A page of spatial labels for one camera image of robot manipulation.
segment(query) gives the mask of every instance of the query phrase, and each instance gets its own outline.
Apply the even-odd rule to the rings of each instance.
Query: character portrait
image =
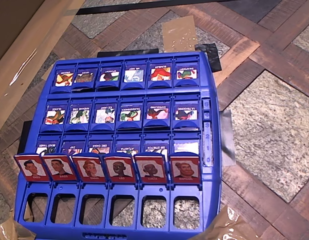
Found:
[[[197,79],[197,70],[177,70],[176,71],[176,79],[182,80],[182,79]]]
[[[97,109],[95,123],[96,124],[113,124],[115,123],[116,110],[111,109]]]
[[[174,178],[198,178],[198,166],[192,161],[172,161]]]
[[[90,147],[89,153],[99,154],[99,155],[105,155],[110,153],[110,147]]]
[[[156,163],[154,160],[139,160],[136,161],[139,169],[140,176],[142,178],[163,178],[164,170],[163,166]]]
[[[175,140],[174,141],[174,152],[190,152],[194,154],[199,154],[199,141],[185,141],[185,140]]]
[[[64,71],[56,76],[56,87],[69,87],[73,84],[74,73],[70,71]]]
[[[56,152],[55,146],[45,146],[45,147],[37,147],[35,153],[39,154],[40,156],[44,156],[46,154],[54,154]]]
[[[44,159],[44,161],[53,176],[74,174],[69,166],[69,163],[61,160],[60,158]]]
[[[70,124],[87,124],[89,122],[90,110],[72,110],[70,114]]]
[[[175,120],[197,120],[198,111],[197,110],[177,110],[175,112]]]
[[[87,71],[86,73],[78,73],[74,82],[75,83],[88,83],[94,79],[94,73]]]
[[[64,124],[66,110],[47,111],[45,124],[56,125]]]
[[[101,74],[100,82],[113,82],[119,80],[119,71],[109,71]]]
[[[141,119],[141,109],[137,110],[125,110],[122,108],[120,113],[120,122],[137,122]]]
[[[19,163],[27,177],[46,176],[44,167],[33,159],[19,160]]]
[[[136,83],[144,81],[144,70],[126,70],[124,72],[124,80],[125,83]]]
[[[150,106],[146,112],[146,119],[168,119],[168,117],[169,108]]]
[[[124,160],[106,160],[110,177],[133,177],[132,167]]]
[[[171,68],[153,68],[151,69],[151,81],[171,80]]]
[[[104,178],[104,172],[100,164],[97,164],[93,160],[78,160],[78,165],[82,176],[84,177],[102,177]]]

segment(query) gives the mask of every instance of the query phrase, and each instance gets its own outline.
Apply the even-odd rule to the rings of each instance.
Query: cartoon face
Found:
[[[123,174],[124,170],[126,170],[126,167],[122,162],[116,161],[116,162],[113,163],[113,171],[116,174]]]
[[[180,174],[182,176],[191,177],[195,173],[188,163],[179,163],[177,167],[180,170]]]
[[[51,161],[51,165],[53,169],[57,172],[60,172],[64,167],[63,163],[60,160],[56,159]]]
[[[143,171],[148,173],[150,176],[153,176],[158,173],[158,170],[153,164],[147,164],[143,166]]]
[[[35,164],[31,160],[26,161],[24,163],[24,168],[26,170],[30,171],[33,175],[36,175],[38,173],[37,167],[35,166]]]

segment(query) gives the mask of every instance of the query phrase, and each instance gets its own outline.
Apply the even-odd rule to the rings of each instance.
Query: card slot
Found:
[[[163,127],[168,128],[170,126],[169,120],[162,120],[162,119],[154,119],[154,120],[144,120],[144,127],[145,128],[157,128]]]

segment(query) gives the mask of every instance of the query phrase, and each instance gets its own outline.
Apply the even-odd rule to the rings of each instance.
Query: cardboard piece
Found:
[[[34,216],[30,206],[27,204],[24,213],[24,220],[33,222]],[[10,217],[0,224],[0,240],[34,240],[36,234],[14,220],[14,210],[10,210]]]
[[[195,51],[198,44],[193,16],[181,17],[162,24],[165,53]]]
[[[189,240],[261,240],[252,227],[232,208],[225,206],[210,226]]]
[[[16,34],[16,39],[0,59],[0,129],[83,2],[45,0],[36,12],[27,12],[24,16],[32,17],[23,29],[17,29],[22,31]],[[18,11],[23,14],[26,7],[21,6]],[[0,21],[0,25],[5,26],[5,21]]]

